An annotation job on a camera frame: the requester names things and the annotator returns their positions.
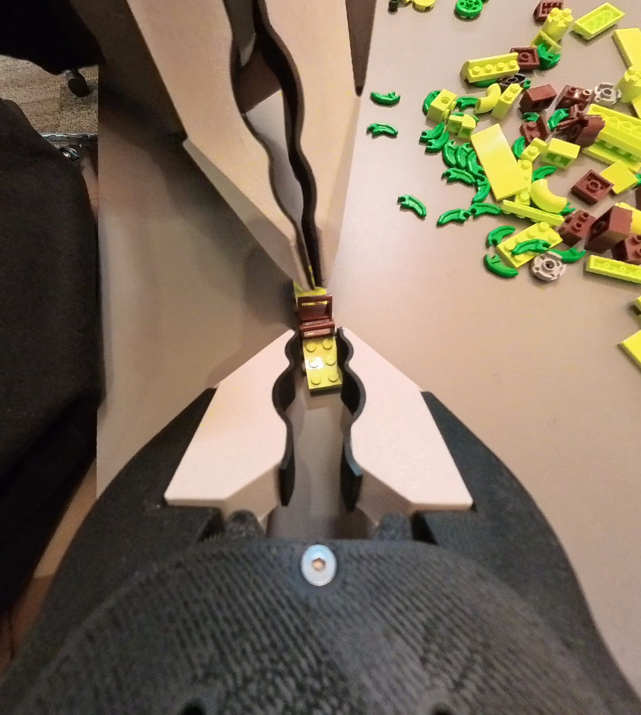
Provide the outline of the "black office chair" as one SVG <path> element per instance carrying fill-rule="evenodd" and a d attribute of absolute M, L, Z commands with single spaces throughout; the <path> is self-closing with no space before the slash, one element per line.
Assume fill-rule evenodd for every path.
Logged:
<path fill-rule="evenodd" d="M 102 59 L 71 1 L 0 1 L 0 98 L 85 169 L 97 164 Z"/>

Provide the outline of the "person's black clothing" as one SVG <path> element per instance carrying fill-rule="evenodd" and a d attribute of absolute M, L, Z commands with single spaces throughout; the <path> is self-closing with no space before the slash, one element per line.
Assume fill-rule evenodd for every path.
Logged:
<path fill-rule="evenodd" d="M 81 172 L 0 98 L 0 618 L 96 451 L 97 283 Z"/>

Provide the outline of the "pile of toy bricks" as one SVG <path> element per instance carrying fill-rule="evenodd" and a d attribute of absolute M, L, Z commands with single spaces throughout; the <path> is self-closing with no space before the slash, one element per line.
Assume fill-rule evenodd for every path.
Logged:
<path fill-rule="evenodd" d="M 618 29 L 614 40 L 628 68 L 616 84 L 570 83 L 557 92 L 531 74 L 546 73 L 561 58 L 571 29 L 590 39 L 623 17 L 603 4 L 574 22 L 563 1 L 541 1 L 533 14 L 542 27 L 531 42 L 513 42 L 491 28 L 502 52 L 488 42 L 452 45 L 446 28 L 432 32 L 441 55 L 433 74 L 454 70 L 450 82 L 423 99 L 418 146 L 440 156 L 441 180 L 473 191 L 471 203 L 448 207 L 438 227 L 464 225 L 483 215 L 496 225 L 483 244 L 484 270 L 500 280 L 523 271 L 535 283 L 560 280 L 569 264 L 584 273 L 641 286 L 641 32 Z"/>

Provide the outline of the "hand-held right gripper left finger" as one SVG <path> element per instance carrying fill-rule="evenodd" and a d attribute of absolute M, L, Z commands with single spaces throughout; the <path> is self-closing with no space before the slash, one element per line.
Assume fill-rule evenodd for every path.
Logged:
<path fill-rule="evenodd" d="M 245 510 L 267 528 L 289 504 L 298 356 L 299 335 L 288 330 L 218 384 L 166 489 L 169 505 Z"/>

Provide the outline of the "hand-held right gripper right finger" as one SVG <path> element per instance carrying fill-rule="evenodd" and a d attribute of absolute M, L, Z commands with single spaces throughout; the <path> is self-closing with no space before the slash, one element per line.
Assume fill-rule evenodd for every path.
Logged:
<path fill-rule="evenodd" d="M 377 525 L 386 514 L 473 505 L 421 389 L 350 330 L 337 332 L 343 426 L 340 491 Z"/>

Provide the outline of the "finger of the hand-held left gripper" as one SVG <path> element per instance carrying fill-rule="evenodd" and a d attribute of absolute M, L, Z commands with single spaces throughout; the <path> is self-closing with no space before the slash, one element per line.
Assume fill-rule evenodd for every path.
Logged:
<path fill-rule="evenodd" d="M 368 69 L 375 1 L 257 1 L 257 41 L 280 81 L 312 286 L 333 272 Z"/>
<path fill-rule="evenodd" d="M 235 101 L 224 2 L 128 4 L 187 133 L 186 150 L 276 265 L 309 288 L 303 241 L 273 193 L 269 157 Z"/>

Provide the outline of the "yellow and brown lego assembly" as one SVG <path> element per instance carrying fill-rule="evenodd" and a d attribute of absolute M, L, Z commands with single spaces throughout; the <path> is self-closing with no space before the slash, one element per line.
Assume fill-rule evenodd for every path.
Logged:
<path fill-rule="evenodd" d="M 292 289 L 296 311 L 297 297 L 302 295 L 329 294 L 329 292 L 321 287 L 312 290 L 303 290 L 295 282 L 292 284 Z M 336 326 L 334 336 L 332 337 L 303 340 L 300 335 L 300 341 L 303 356 L 303 370 L 306 375 L 307 388 L 310 394 L 321 395 L 339 390 L 343 382 L 343 377 L 342 371 L 337 363 Z"/>

